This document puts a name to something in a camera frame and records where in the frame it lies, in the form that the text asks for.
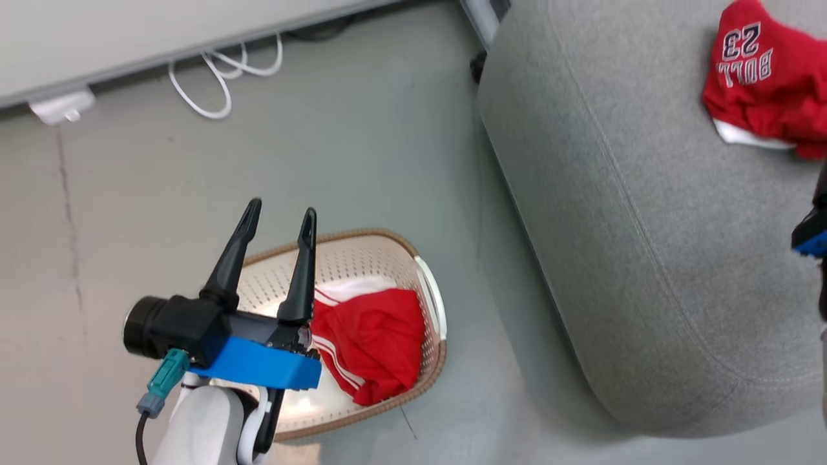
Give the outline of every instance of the gray connector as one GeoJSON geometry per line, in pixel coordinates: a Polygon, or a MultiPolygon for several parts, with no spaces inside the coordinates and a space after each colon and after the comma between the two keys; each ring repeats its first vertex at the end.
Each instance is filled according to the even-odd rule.
{"type": "Polygon", "coordinates": [[[151,419],[158,418],[160,415],[161,410],[164,409],[164,399],[161,397],[152,394],[151,392],[147,392],[146,394],[141,397],[141,401],[138,402],[137,408],[141,414],[147,413],[151,419]]]}

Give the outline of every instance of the couch seam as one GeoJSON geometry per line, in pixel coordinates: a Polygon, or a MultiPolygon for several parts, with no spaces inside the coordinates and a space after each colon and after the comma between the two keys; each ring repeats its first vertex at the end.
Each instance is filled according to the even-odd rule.
{"type": "Polygon", "coordinates": [[[555,27],[555,22],[553,21],[552,15],[549,14],[548,10],[546,10],[546,15],[548,24],[550,25],[551,33],[554,36],[554,40],[557,42],[557,46],[559,47],[562,58],[565,62],[566,72],[569,74],[572,83],[575,85],[577,97],[580,99],[584,109],[588,113],[592,130],[596,131],[597,133],[597,140],[600,146],[601,154],[610,161],[611,169],[614,172],[614,176],[616,180],[620,183],[620,190],[622,191],[622,194],[626,201],[627,211],[630,213],[633,219],[632,223],[635,227],[635,232],[637,233],[638,237],[643,241],[643,245],[648,251],[648,260],[654,266],[661,282],[665,285],[664,287],[666,290],[667,299],[671,302],[672,307],[676,309],[677,313],[681,316],[681,321],[688,329],[688,333],[695,340],[695,345],[701,349],[701,352],[705,355],[705,358],[707,358],[710,362],[713,362],[714,366],[718,367],[719,369],[724,369],[725,372],[729,372],[730,374],[735,375],[737,379],[746,381],[750,384],[789,383],[791,381],[798,381],[797,384],[802,384],[801,381],[807,381],[811,378],[814,378],[814,376],[818,376],[818,372],[810,372],[801,376],[779,378],[775,380],[765,379],[757,376],[750,376],[746,373],[741,372],[738,368],[729,365],[726,361],[721,360],[718,356],[715,355],[714,351],[712,351],[708,343],[700,335],[700,332],[698,331],[694,323],[691,321],[691,318],[686,314],[680,297],[678,297],[678,295],[674,291],[674,285],[672,284],[672,281],[670,280],[669,275],[662,264],[661,258],[658,255],[651,238],[649,237],[648,230],[646,229],[645,225],[643,224],[643,221],[640,218],[640,212],[638,211],[637,206],[631,198],[631,195],[629,193],[629,187],[626,184],[626,180],[620,173],[618,161],[615,158],[614,153],[612,152],[609,146],[609,143],[606,141],[606,136],[603,132],[603,128],[600,125],[598,118],[594,114],[594,111],[592,110],[588,101],[586,100],[586,96],[583,92],[580,81],[576,77],[574,67],[571,65],[571,61],[566,51],[566,47],[563,45],[563,41],[557,33],[557,28],[555,27]]]}

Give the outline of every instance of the brown basket rim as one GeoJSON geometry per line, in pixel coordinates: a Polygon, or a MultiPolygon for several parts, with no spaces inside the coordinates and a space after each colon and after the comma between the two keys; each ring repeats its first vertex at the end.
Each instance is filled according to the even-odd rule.
{"type": "MultiPolygon", "coordinates": [[[[325,242],[333,242],[333,241],[341,241],[343,239],[349,239],[352,237],[365,237],[365,236],[382,236],[387,237],[395,242],[397,242],[400,246],[402,246],[408,253],[410,254],[411,258],[415,258],[419,256],[410,242],[407,239],[400,236],[396,232],[389,231],[387,229],[382,228],[364,228],[364,229],[352,229],[350,231],[343,231],[343,232],[335,232],[332,234],[322,234],[316,237],[316,243],[325,243],[325,242]]],[[[249,256],[244,261],[244,266],[249,266],[259,261],[266,260],[273,256],[282,255],[288,252],[292,252],[299,248],[299,245],[294,244],[287,244],[281,247],[272,248],[260,253],[256,253],[254,255],[249,256]]],[[[286,441],[290,439],[299,439],[304,438],[306,436],[311,436],[314,434],[326,433],[327,431],[333,431],[334,429],[339,429],[349,424],[354,424],[356,422],[362,421],[364,419],[368,419],[372,416],[376,416],[381,413],[385,413],[386,411],[395,409],[396,407],[401,406],[402,404],[406,404],[413,399],[421,396],[425,391],[433,386],[433,383],[437,381],[437,378],[442,373],[442,368],[445,366],[445,361],[447,358],[447,341],[442,340],[439,342],[439,354],[437,355],[437,365],[430,373],[430,375],[425,378],[423,383],[419,385],[419,387],[414,387],[410,391],[403,393],[402,395],[396,396],[390,400],[385,402],[379,403],[377,405],[373,405],[371,407],[367,407],[366,409],[360,411],[355,415],[348,416],[346,418],[335,419],[329,423],[325,424],[317,424],[315,426],[310,426],[307,428],[296,429],[294,431],[284,431],[281,433],[276,433],[275,437],[273,438],[273,442],[279,441],[286,441]]]]}

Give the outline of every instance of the black cable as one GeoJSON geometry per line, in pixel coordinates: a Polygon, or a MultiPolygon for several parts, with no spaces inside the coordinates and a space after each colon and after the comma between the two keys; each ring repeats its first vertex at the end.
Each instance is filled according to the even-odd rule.
{"type": "Polygon", "coordinates": [[[329,41],[342,34],[356,20],[356,15],[308,26],[296,31],[285,32],[287,37],[302,42],[329,41]]]}
{"type": "Polygon", "coordinates": [[[146,453],[144,453],[144,426],[150,414],[144,412],[138,420],[138,427],[135,429],[135,451],[138,453],[138,465],[146,465],[146,453]]]}

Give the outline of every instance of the gray fabric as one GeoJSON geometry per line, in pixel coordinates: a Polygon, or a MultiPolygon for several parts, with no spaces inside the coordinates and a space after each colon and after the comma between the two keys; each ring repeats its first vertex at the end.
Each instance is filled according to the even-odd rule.
{"type": "MultiPolygon", "coordinates": [[[[727,0],[524,0],[480,112],[594,392],[657,435],[820,402],[819,275],[790,252],[818,167],[728,146],[701,102],[727,0]]],[[[827,36],[827,2],[767,0],[827,36]]]]}

